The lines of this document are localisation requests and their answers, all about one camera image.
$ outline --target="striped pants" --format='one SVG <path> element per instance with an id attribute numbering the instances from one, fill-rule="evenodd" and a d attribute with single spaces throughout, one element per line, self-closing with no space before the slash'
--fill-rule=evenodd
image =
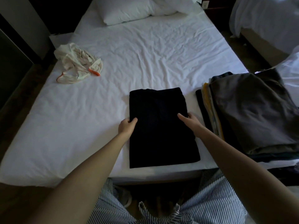
<path id="1" fill-rule="evenodd" d="M 139 209 L 144 218 L 136 220 L 114 196 L 113 189 L 112 180 L 107 179 L 88 224 L 244 223 L 247 214 L 241 201 L 218 168 L 203 171 L 199 191 L 182 206 L 176 204 L 169 217 L 153 217 L 145 208 L 144 203 L 140 202 Z"/>

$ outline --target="nightstand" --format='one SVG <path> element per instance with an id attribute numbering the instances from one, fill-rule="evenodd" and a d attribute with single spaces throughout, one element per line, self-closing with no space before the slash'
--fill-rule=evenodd
<path id="1" fill-rule="evenodd" d="M 229 30 L 229 18 L 236 0 L 202 0 L 209 1 L 205 13 L 219 31 Z"/>

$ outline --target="person's left arm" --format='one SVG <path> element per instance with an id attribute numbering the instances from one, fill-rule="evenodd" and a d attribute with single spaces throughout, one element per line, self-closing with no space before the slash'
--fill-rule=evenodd
<path id="1" fill-rule="evenodd" d="M 130 138 L 137 118 L 124 119 L 118 135 L 75 168 L 30 219 L 30 224 L 87 223 L 119 152 Z"/>

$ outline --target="person's left hand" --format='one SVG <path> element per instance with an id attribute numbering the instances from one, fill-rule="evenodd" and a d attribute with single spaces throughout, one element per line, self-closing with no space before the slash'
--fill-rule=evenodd
<path id="1" fill-rule="evenodd" d="M 133 130 L 135 128 L 135 125 L 137 123 L 137 118 L 134 118 L 132 120 L 132 122 L 130 122 L 129 119 L 124 119 L 121 121 L 121 123 L 119 124 L 118 126 L 118 134 L 125 134 L 128 139 L 130 138 L 130 136 L 132 135 L 133 133 Z"/>

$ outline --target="person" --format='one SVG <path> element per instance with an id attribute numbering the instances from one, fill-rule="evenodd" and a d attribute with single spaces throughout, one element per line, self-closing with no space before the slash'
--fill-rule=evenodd
<path id="1" fill-rule="evenodd" d="M 28 223 L 244 223 L 246 212 L 256 223 L 299 223 L 299 200 L 277 178 L 194 115 L 178 118 L 202 140 L 219 169 L 203 171 L 198 193 L 176 205 L 169 217 L 151 216 L 141 202 L 144 218 L 136 220 L 118 201 L 108 178 L 135 118 L 123 120 L 118 135 L 62 180 Z"/>

